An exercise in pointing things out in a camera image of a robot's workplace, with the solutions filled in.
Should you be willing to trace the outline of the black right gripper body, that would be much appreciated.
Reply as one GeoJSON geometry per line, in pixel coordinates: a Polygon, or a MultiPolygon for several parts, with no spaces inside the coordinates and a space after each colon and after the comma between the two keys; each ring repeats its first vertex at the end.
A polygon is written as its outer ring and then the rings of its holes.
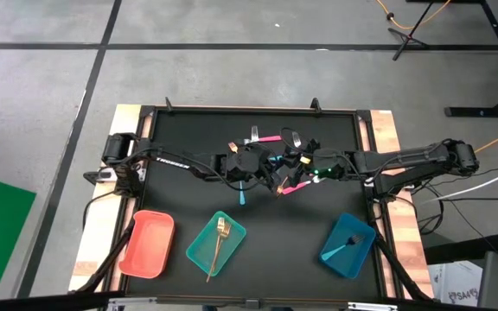
{"type": "Polygon", "coordinates": [[[355,177],[355,169],[352,168],[352,162],[341,151],[334,149],[318,149],[314,152],[311,160],[311,169],[318,165],[327,165],[337,163],[341,167],[339,177],[355,177]]]}

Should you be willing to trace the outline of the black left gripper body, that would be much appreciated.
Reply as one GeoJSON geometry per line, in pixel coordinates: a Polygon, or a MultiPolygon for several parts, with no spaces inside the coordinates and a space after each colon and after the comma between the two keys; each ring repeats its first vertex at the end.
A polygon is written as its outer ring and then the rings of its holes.
{"type": "Polygon", "coordinates": [[[270,149],[255,143],[237,144],[238,152],[227,154],[224,161],[224,173],[228,181],[248,181],[260,179],[271,172],[272,156],[270,149]]]}

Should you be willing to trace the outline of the teal plastic bin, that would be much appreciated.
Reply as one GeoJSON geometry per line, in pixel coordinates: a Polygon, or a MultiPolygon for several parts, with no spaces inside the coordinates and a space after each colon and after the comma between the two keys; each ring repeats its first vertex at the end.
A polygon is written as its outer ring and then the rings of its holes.
{"type": "Polygon", "coordinates": [[[219,217],[223,217],[231,224],[231,230],[229,237],[221,245],[220,254],[212,277],[220,274],[220,271],[224,268],[230,257],[236,252],[237,248],[246,237],[246,228],[244,226],[232,219],[226,213],[222,211],[216,212],[186,250],[188,259],[198,266],[205,274],[208,274],[214,258],[214,251],[218,238],[216,226],[219,217]]]}

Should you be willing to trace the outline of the blue plastic bin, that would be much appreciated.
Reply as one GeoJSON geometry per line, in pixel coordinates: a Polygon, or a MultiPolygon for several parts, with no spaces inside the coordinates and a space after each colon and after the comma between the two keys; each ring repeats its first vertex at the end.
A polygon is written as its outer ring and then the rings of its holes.
{"type": "Polygon", "coordinates": [[[338,275],[355,279],[361,271],[375,238],[376,232],[373,227],[349,213],[343,213],[333,226],[318,258],[338,275]],[[364,239],[358,244],[345,247],[329,260],[321,259],[323,253],[343,245],[353,235],[362,235],[364,239]]]}

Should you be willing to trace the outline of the orange plastic bin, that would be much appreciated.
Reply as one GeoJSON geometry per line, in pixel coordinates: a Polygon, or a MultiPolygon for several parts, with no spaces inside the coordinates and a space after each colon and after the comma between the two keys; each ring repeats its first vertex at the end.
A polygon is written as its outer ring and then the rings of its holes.
{"type": "Polygon", "coordinates": [[[167,213],[149,210],[133,215],[135,224],[120,271],[127,276],[156,278],[165,269],[175,232],[175,221],[167,213]]]}

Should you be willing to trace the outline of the black tripod stand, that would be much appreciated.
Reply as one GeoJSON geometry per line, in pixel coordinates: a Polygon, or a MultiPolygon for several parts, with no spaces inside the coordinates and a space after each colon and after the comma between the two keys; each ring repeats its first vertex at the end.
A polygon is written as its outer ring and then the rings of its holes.
{"type": "Polygon", "coordinates": [[[403,27],[400,25],[398,22],[395,21],[394,19],[394,14],[391,11],[388,11],[386,13],[386,19],[391,22],[394,26],[396,26],[398,29],[393,29],[393,28],[388,28],[387,30],[394,34],[398,35],[401,39],[401,44],[398,48],[398,50],[395,52],[394,56],[392,57],[393,61],[396,61],[399,59],[401,54],[404,52],[404,50],[411,44],[417,45],[419,48],[427,48],[428,45],[418,39],[415,39],[414,33],[417,31],[418,27],[425,21],[427,14],[429,13],[431,6],[433,5],[433,2],[430,2],[428,6],[425,8],[424,12],[420,16],[420,18],[417,20],[417,22],[411,27],[403,27]]]}

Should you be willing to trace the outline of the black table leg bar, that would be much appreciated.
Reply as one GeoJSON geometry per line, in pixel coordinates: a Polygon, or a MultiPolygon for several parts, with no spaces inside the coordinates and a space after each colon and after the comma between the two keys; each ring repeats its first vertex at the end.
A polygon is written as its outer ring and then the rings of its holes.
{"type": "Polygon", "coordinates": [[[427,247],[425,259],[428,264],[470,261],[484,258],[488,251],[498,253],[498,234],[427,247]]]}

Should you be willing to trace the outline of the white cardboard box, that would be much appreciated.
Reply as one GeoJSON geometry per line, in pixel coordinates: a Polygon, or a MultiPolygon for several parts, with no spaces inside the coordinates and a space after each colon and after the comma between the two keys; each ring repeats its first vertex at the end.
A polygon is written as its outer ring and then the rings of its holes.
{"type": "Polygon", "coordinates": [[[434,297],[446,304],[476,307],[482,268],[469,261],[428,266],[434,297]]]}

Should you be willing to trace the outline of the black rig crossbar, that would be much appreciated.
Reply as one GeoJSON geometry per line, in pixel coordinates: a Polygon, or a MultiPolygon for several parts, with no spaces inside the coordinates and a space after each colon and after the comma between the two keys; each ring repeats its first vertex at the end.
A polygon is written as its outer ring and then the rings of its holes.
{"type": "Polygon", "coordinates": [[[106,307],[111,299],[123,298],[122,291],[37,296],[0,300],[0,311],[85,311],[106,307]]]}

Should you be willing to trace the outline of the black aluminium table frame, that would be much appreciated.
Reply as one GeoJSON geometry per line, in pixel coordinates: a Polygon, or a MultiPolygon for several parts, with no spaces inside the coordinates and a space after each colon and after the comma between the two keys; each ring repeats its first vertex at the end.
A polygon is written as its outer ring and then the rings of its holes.
{"type": "MultiPolygon", "coordinates": [[[[171,158],[185,154],[205,161],[211,154],[226,153],[231,141],[249,137],[252,127],[267,136],[297,130],[339,150],[361,147],[357,116],[348,111],[322,115],[286,109],[159,111],[152,139],[171,158]]],[[[219,305],[249,299],[279,300],[289,305],[299,301],[338,303],[376,300],[385,294],[375,254],[367,256],[353,279],[338,275],[319,259],[341,215],[367,219],[360,183],[323,181],[283,197],[252,182],[244,188],[246,203],[241,205],[234,187],[202,181],[171,164],[151,162],[141,206],[169,214],[175,222],[175,235],[163,273],[152,279],[130,277],[127,294],[219,305]],[[218,274],[208,277],[186,252],[219,211],[240,223],[246,236],[218,274]]]]}

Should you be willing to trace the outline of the black desk frame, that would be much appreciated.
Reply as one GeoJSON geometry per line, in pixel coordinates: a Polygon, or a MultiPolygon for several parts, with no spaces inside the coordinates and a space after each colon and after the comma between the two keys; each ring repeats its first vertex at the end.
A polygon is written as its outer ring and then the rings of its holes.
{"type": "MultiPolygon", "coordinates": [[[[409,3],[441,3],[441,0],[406,0],[409,3]]],[[[466,4],[479,4],[483,12],[488,18],[490,27],[493,29],[496,39],[498,40],[498,22],[495,14],[488,6],[487,0],[450,0],[450,3],[466,3],[466,4]]],[[[433,45],[427,44],[427,48],[419,48],[417,45],[411,43],[404,51],[410,51],[412,48],[417,48],[418,51],[424,50],[440,50],[440,51],[498,51],[498,45],[494,46],[474,46],[474,45],[441,45],[435,48],[433,45]]],[[[446,117],[498,117],[498,104],[492,107],[445,107],[444,114],[446,117]]]]}

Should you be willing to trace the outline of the silver aluminium rail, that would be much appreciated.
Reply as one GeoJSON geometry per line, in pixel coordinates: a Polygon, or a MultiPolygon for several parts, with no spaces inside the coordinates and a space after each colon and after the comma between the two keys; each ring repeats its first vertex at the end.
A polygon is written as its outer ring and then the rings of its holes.
{"type": "Polygon", "coordinates": [[[354,301],[285,301],[285,300],[272,300],[264,301],[258,299],[246,299],[241,301],[235,300],[205,300],[205,301],[171,301],[164,298],[157,297],[126,297],[126,298],[112,298],[109,300],[106,311],[120,311],[122,308],[128,306],[138,305],[157,305],[157,304],[180,304],[180,305],[202,305],[203,307],[209,306],[213,308],[223,308],[227,306],[238,306],[250,310],[258,310],[264,307],[312,307],[318,306],[320,308],[339,308],[341,310],[358,310],[358,311],[400,311],[399,307],[392,304],[385,303],[369,303],[369,302],[354,302],[354,301]]]}

